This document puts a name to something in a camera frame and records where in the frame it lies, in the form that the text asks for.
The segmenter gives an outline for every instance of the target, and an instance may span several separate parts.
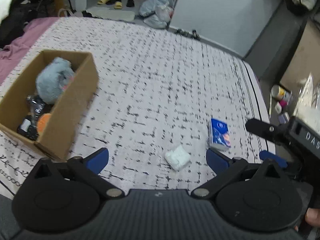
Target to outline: black slipper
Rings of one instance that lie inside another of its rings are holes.
[[[126,6],[127,7],[134,7],[134,1],[133,0],[128,0]]]
[[[115,4],[117,0],[109,0],[106,2],[106,5],[112,5]]]

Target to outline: gray stuffed animal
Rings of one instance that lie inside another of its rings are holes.
[[[41,99],[49,105],[54,104],[74,74],[69,61],[56,57],[36,79],[36,88]]]

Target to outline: pink blanket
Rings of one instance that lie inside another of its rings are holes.
[[[0,51],[0,85],[37,39],[57,20],[57,17],[32,20],[24,28],[23,36],[16,38],[10,45],[6,45],[4,50]]]

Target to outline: blue tissue packet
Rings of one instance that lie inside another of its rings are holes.
[[[230,145],[228,125],[217,119],[209,121],[209,146],[220,151],[227,151]]]

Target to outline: open brown box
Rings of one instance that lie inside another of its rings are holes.
[[[28,95],[36,91],[38,74],[55,57],[71,62],[76,72],[73,81],[51,110],[51,118],[36,141],[18,134],[17,127],[30,112]],[[14,141],[20,141],[31,150],[51,158],[65,160],[73,142],[75,129],[83,112],[97,89],[99,77],[89,52],[43,50],[29,63],[9,88],[0,102],[0,130]]]

